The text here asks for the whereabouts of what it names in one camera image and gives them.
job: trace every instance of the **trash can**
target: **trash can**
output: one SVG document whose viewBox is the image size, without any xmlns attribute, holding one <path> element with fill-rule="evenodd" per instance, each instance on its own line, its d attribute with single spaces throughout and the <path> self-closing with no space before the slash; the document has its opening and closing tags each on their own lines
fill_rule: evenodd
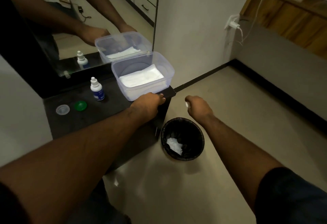
<svg viewBox="0 0 327 224">
<path fill-rule="evenodd" d="M 167 144 L 169 138 L 177 139 L 182 144 L 182 154 L 174 152 Z M 172 158 L 182 161 L 196 159 L 204 149 L 204 136 L 193 121 L 186 118 L 174 118 L 166 122 L 161 131 L 161 144 Z"/>
</svg>

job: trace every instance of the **white tissue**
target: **white tissue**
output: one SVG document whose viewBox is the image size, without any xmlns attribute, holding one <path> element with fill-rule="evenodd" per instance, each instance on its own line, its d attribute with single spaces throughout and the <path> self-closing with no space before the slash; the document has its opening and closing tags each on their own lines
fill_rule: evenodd
<svg viewBox="0 0 327 224">
<path fill-rule="evenodd" d="M 145 68 L 141 71 L 136 71 L 119 77 L 123 85 L 129 88 L 144 85 L 161 78 L 164 78 L 164 76 L 160 71 L 158 71 L 155 65 L 150 65 L 148 68 Z"/>
<path fill-rule="evenodd" d="M 169 138 L 167 139 L 167 144 L 170 146 L 170 149 L 172 149 L 174 152 L 177 152 L 179 155 L 182 155 L 182 144 L 179 144 L 177 142 L 177 139 L 175 138 Z"/>
<path fill-rule="evenodd" d="M 130 47 L 130 48 L 126 49 L 125 51 L 110 54 L 110 55 L 107 55 L 106 57 L 108 59 L 116 59 L 116 58 L 121 58 L 121 57 L 130 55 L 130 54 L 133 54 L 133 53 L 137 53 L 140 51 L 141 50 L 135 49 L 134 47 Z"/>
</svg>

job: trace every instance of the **floor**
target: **floor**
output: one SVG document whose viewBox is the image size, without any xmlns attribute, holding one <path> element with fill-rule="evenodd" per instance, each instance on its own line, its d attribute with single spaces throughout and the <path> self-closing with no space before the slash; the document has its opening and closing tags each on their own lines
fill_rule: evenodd
<svg viewBox="0 0 327 224">
<path fill-rule="evenodd" d="M 135 10 L 126 0 L 110 0 L 125 22 L 134 27 L 150 42 L 153 41 L 153 27 Z M 93 27 L 106 28 L 111 34 L 119 33 L 118 29 L 105 17 L 103 17 L 95 8 L 93 8 L 86 0 L 71 0 L 73 7 L 77 11 L 77 5 L 82 6 L 84 16 L 91 16 L 86 19 L 85 23 Z M 70 34 L 55 34 L 54 38 L 59 48 L 60 59 L 75 57 L 78 50 L 84 54 L 97 52 L 96 47 L 85 44 L 79 37 Z"/>
<path fill-rule="evenodd" d="M 223 122 L 327 191 L 327 137 L 245 76 L 227 67 L 178 92 L 166 121 L 192 119 L 187 95 L 202 96 Z M 110 202 L 133 224 L 254 224 L 255 216 L 202 131 L 205 148 L 193 161 L 173 160 L 158 142 L 106 175 Z"/>
</svg>

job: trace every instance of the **black baseboard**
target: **black baseboard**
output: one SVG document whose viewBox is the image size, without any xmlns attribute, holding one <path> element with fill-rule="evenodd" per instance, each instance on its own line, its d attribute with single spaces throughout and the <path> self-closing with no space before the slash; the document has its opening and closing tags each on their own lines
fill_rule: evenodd
<svg viewBox="0 0 327 224">
<path fill-rule="evenodd" d="M 303 118 L 305 118 L 307 121 L 312 123 L 320 131 L 327 134 L 327 121 L 321 118 L 319 115 L 309 110 L 306 106 L 295 100 L 293 97 L 291 97 L 289 94 L 287 94 L 277 86 L 273 85 L 267 79 L 260 76 L 258 73 L 244 65 L 239 60 L 233 59 L 232 61 L 230 61 L 229 65 L 243 73 L 245 76 L 254 81 L 257 85 L 261 86 L 274 97 L 282 101 L 289 108 L 291 108 Z"/>
<path fill-rule="evenodd" d="M 154 21 L 151 20 L 146 14 L 143 13 L 142 10 L 140 10 L 139 7 L 135 5 L 131 0 L 126 0 L 130 6 L 132 6 L 152 27 L 154 27 Z"/>
<path fill-rule="evenodd" d="M 202 80 L 202 79 L 214 74 L 215 72 L 229 66 L 231 62 L 232 61 L 228 61 L 226 64 L 223 64 L 223 65 L 221 65 L 221 66 L 219 66 L 219 67 L 217 67 L 217 68 L 215 68 L 215 69 L 213 69 L 211 71 L 208 71 L 207 73 L 202 74 L 201 76 L 199 76 L 197 78 L 192 79 L 191 81 L 189 81 L 189 82 L 187 82 L 187 83 L 185 83 L 183 85 L 180 85 L 180 86 L 176 87 L 174 89 L 174 91 L 177 93 L 177 92 L 187 88 L 188 86 L 191 86 L 192 84 L 195 84 L 196 82 L 199 82 L 200 80 Z"/>
</svg>

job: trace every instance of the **drawer handle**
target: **drawer handle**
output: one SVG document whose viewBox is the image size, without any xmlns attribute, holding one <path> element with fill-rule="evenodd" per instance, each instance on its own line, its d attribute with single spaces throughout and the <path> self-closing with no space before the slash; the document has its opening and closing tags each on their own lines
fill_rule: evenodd
<svg viewBox="0 0 327 224">
<path fill-rule="evenodd" d="M 149 11 L 149 9 L 147 9 L 146 7 L 144 7 L 144 5 L 142 4 L 142 7 L 146 10 L 146 11 Z"/>
</svg>

